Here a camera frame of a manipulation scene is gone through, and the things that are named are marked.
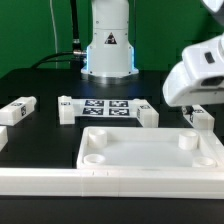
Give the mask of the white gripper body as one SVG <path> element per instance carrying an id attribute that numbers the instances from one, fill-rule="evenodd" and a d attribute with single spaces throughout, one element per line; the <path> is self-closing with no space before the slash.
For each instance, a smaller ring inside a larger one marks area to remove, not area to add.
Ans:
<path id="1" fill-rule="evenodd" d="M 171 107 L 224 103 L 224 34 L 186 47 L 163 95 Z"/>

